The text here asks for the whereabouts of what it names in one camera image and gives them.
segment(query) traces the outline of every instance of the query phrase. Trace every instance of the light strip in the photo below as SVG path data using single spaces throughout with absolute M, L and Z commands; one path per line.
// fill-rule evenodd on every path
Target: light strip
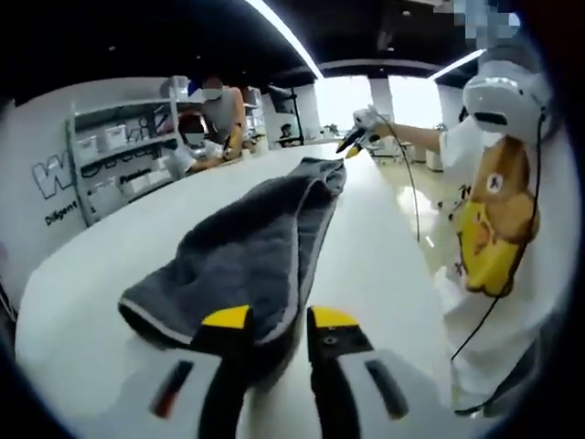
M 429 80 L 437 80 L 443 75 L 446 75 L 452 70 L 460 68 L 462 65 L 467 64 L 469 61 L 473 61 L 474 59 L 479 58 L 485 52 L 484 48 L 480 48 L 476 50 L 474 53 L 470 53 L 469 55 L 456 60 L 450 66 L 445 67 L 443 70 L 439 70 L 437 73 L 430 75 Z
M 306 48 L 301 44 L 299 38 L 297 38 L 294 33 L 289 29 L 288 26 L 284 24 L 279 16 L 277 16 L 274 11 L 270 9 L 262 0 L 246 0 L 246 2 L 256 9 L 258 12 L 264 16 L 271 24 L 276 27 L 276 29 L 282 34 L 283 37 L 289 42 L 289 44 L 297 51 L 297 53 L 301 56 L 304 60 L 306 65 L 311 69 L 313 75 L 318 79 L 324 79 L 323 73 L 319 70 L 309 52 L 307 52 Z

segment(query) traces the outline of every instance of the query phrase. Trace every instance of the black cable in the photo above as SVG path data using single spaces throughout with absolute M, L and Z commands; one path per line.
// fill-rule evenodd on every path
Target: black cable
M 542 124 L 545 121 L 545 118 L 546 118 L 546 116 L 544 114 L 542 114 L 540 116 L 540 119 L 538 120 L 538 128 L 537 128 L 537 182 L 536 182 L 536 188 L 535 188 L 535 194 L 534 194 L 534 206 L 532 207 L 532 216 L 530 217 L 530 221 L 529 221 L 528 233 L 532 233 L 532 229 L 534 227 L 534 221 L 536 220 L 537 213 L 538 213 L 538 195 L 540 193 L 540 171 L 541 171 L 541 160 L 540 160 L 540 158 L 541 158 L 540 157 L 541 144 L 540 143 L 541 143 L 541 137 L 542 137 Z M 528 245 L 528 241 L 526 241 L 524 244 L 522 244 L 522 247 L 520 249 L 521 257 L 524 256 L 524 251 L 527 249 L 527 245 Z M 459 353 L 463 350 L 463 348 L 465 348 L 465 346 L 467 346 L 467 344 L 471 341 L 471 339 L 475 336 L 475 334 L 477 334 L 477 332 L 484 325 L 487 317 L 489 317 L 489 315 L 492 314 L 492 311 L 494 310 L 495 304 L 497 304 L 497 302 L 502 298 L 501 293 L 494 299 L 494 301 L 492 302 L 492 304 L 488 308 L 487 312 L 482 317 L 482 320 L 479 322 L 479 325 L 477 325 L 477 327 L 472 331 L 472 333 L 469 335 L 469 337 L 466 338 L 465 341 L 457 348 L 457 350 L 455 351 L 455 353 L 451 357 L 451 361 L 455 360 L 455 358 L 459 355 Z
M 417 242 L 420 243 L 419 201 L 417 200 L 417 189 L 414 186 L 414 177 L 412 176 L 412 169 L 410 169 L 409 158 L 406 155 L 406 146 L 404 146 L 400 142 L 400 139 L 396 135 L 396 131 L 394 131 L 394 128 L 392 127 L 392 125 L 390 123 L 388 123 L 388 121 L 381 116 L 381 114 L 378 112 L 378 110 L 376 110 L 376 108 L 374 108 L 374 107 L 372 107 L 372 108 L 374 109 L 374 112 L 376 112 L 376 116 L 379 117 L 386 124 L 386 126 L 388 127 L 388 129 L 392 133 L 392 136 L 398 142 L 399 148 L 400 148 L 400 152 L 402 153 L 402 157 L 404 157 L 404 161 L 406 162 L 406 167 L 409 170 L 410 184 L 412 185 L 412 196 L 414 197 L 414 211 L 415 211 L 415 214 L 416 214 L 416 217 L 417 217 Z

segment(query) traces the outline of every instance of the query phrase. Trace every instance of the white shirt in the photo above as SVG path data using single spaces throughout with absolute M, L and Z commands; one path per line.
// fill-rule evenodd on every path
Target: white shirt
M 201 142 L 202 148 L 205 148 L 205 158 L 220 158 L 223 155 L 223 145 L 216 144 L 215 142 L 211 142 L 210 140 L 203 140 Z M 169 159 L 170 162 L 167 163 L 167 167 L 173 166 L 177 169 L 177 172 L 182 177 L 189 168 L 197 163 L 202 157 L 201 155 L 197 155 L 195 151 L 193 151 L 189 146 L 185 145 L 183 142 L 180 142 L 176 150 L 171 155 Z
M 485 148 L 502 137 L 483 133 L 472 117 L 443 133 L 441 160 L 445 176 L 474 184 Z M 537 150 L 535 146 L 526 146 L 525 150 L 530 170 L 527 192 L 535 194 Z M 451 356 L 480 324 L 494 298 L 468 291 L 469 276 L 473 274 L 462 263 L 461 252 L 453 264 L 442 267 L 435 275 L 449 345 L 437 365 L 437 378 L 442 396 L 455 410 L 481 405 L 494 394 L 556 311 L 573 276 L 580 237 L 580 197 L 577 170 L 564 130 L 541 146 L 537 205 L 538 232 L 518 265 L 511 293 L 498 300 L 453 362 Z M 467 262 L 473 270 L 473 263 Z

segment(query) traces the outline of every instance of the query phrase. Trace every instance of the white wall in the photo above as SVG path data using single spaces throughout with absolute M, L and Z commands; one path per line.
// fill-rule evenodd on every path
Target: white wall
M 387 79 L 369 80 L 369 86 L 372 90 L 372 101 L 376 110 L 380 114 L 390 116 L 394 119 L 394 110 L 392 108 L 392 93 L 390 92 L 390 83 Z
M 372 90 L 372 100 L 376 109 L 380 114 L 393 117 L 392 94 L 388 80 L 373 79 L 369 83 L 370 89 Z M 303 127 L 305 136 L 310 132 L 318 134 L 321 125 L 314 85 L 298 87 L 295 91 L 298 95 L 297 105 L 299 107 L 301 126 Z M 343 97 L 343 91 L 340 91 L 340 97 Z M 448 127 L 455 126 L 459 122 L 459 113 L 463 107 L 463 91 L 454 87 L 440 85 L 439 99 L 441 101 L 443 123 Z M 277 139 L 281 135 L 280 127 L 284 123 L 288 122 L 293 127 L 296 126 L 296 121 L 291 115 L 276 114 L 274 112 L 274 107 L 268 95 L 263 96 L 262 102 L 269 140 L 272 141 L 273 138 Z
M 317 94 L 314 91 L 314 85 L 309 84 L 296 87 L 294 92 L 297 94 L 296 102 L 299 107 L 299 117 L 301 119 L 304 137 L 316 137 L 321 131 L 321 122 L 319 121 Z
M 269 94 L 262 94 L 262 112 L 270 148 L 275 147 L 275 142 L 282 134 L 281 126 L 285 123 L 290 123 L 292 134 L 298 135 L 296 116 L 294 114 L 275 112 L 274 104 Z
M 0 276 L 14 307 L 19 307 L 32 271 L 85 229 L 64 156 L 64 123 L 71 104 L 83 111 L 155 98 L 163 81 L 123 78 L 77 84 L 7 112 L 0 125 L 0 241 L 8 257 Z M 47 216 L 71 206 L 61 220 L 48 225 Z
M 440 85 L 439 99 L 441 100 L 443 123 L 452 128 L 459 123 L 459 114 L 463 107 L 463 90 Z

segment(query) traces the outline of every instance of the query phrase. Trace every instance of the cable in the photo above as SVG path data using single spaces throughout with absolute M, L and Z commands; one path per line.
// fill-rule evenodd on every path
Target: cable
M 376 110 L 375 107 L 371 107 L 374 112 L 376 113 L 376 116 L 379 117 L 382 122 L 384 122 L 386 124 L 386 126 L 388 127 L 388 129 L 390 130 L 390 132 L 392 133 L 392 136 L 396 139 L 396 141 L 399 144 L 399 148 L 400 148 L 400 152 L 402 153 L 402 157 L 404 158 L 404 161 L 406 162 L 406 167 L 409 170 L 409 178 L 410 178 L 410 184 L 412 185 L 412 196 L 414 197 L 414 212 L 415 215 L 417 217 L 417 242 L 420 243 L 420 215 L 419 215 L 419 201 L 417 200 L 417 189 L 414 186 L 414 177 L 412 176 L 412 169 L 410 169 L 410 162 L 409 162 L 409 158 L 406 155 L 406 146 L 404 146 L 401 142 L 399 137 L 396 135 L 396 131 L 394 131 L 394 128 L 392 127 L 392 125 L 390 123 L 388 123 L 388 121 L 386 119 L 384 119 L 382 117 L 382 115 L 378 112 L 378 110 Z
M 538 213 L 538 195 L 540 193 L 540 172 L 541 172 L 541 137 L 542 137 L 542 124 L 545 121 L 545 114 L 542 114 L 540 116 L 540 119 L 538 120 L 538 128 L 537 128 L 537 182 L 536 182 L 536 188 L 535 188 L 535 194 L 534 194 L 534 206 L 532 207 L 532 216 L 530 217 L 530 221 L 529 221 L 529 227 L 528 227 L 528 232 L 530 233 L 534 227 L 534 221 L 537 218 L 537 213 Z M 526 241 L 524 244 L 522 244 L 522 247 L 520 248 L 520 257 L 522 258 L 524 256 L 524 251 L 527 249 L 527 245 L 528 245 L 528 241 Z M 502 298 L 501 293 L 494 299 L 494 301 L 492 302 L 492 304 L 490 305 L 490 307 L 488 308 L 487 312 L 484 314 L 484 316 L 482 317 L 482 320 L 479 322 L 479 325 L 477 325 L 477 327 L 472 331 L 472 333 L 469 335 L 468 338 L 465 339 L 465 341 L 457 348 L 457 350 L 455 351 L 455 353 L 452 355 L 451 357 L 451 361 L 455 360 L 455 358 L 459 355 L 459 353 L 463 350 L 463 348 L 465 348 L 465 346 L 467 346 L 467 344 L 471 341 L 471 339 L 475 336 L 475 334 L 477 334 L 479 332 L 479 330 L 481 329 L 481 327 L 484 325 L 485 320 L 487 319 L 487 317 L 489 317 L 490 314 L 492 314 L 492 311 L 494 310 L 495 304 L 498 303 L 498 301 Z
M 8 299 L 8 296 L 5 294 L 5 291 L 2 288 L 1 284 L 0 284 L 0 303 L 2 303 L 2 307 L 4 308 L 6 313 L 8 314 L 8 317 L 10 318 L 10 320 L 12 320 L 13 322 L 16 322 L 16 319 L 17 319 L 16 311 L 12 307 L 12 305 L 10 304 L 10 299 Z

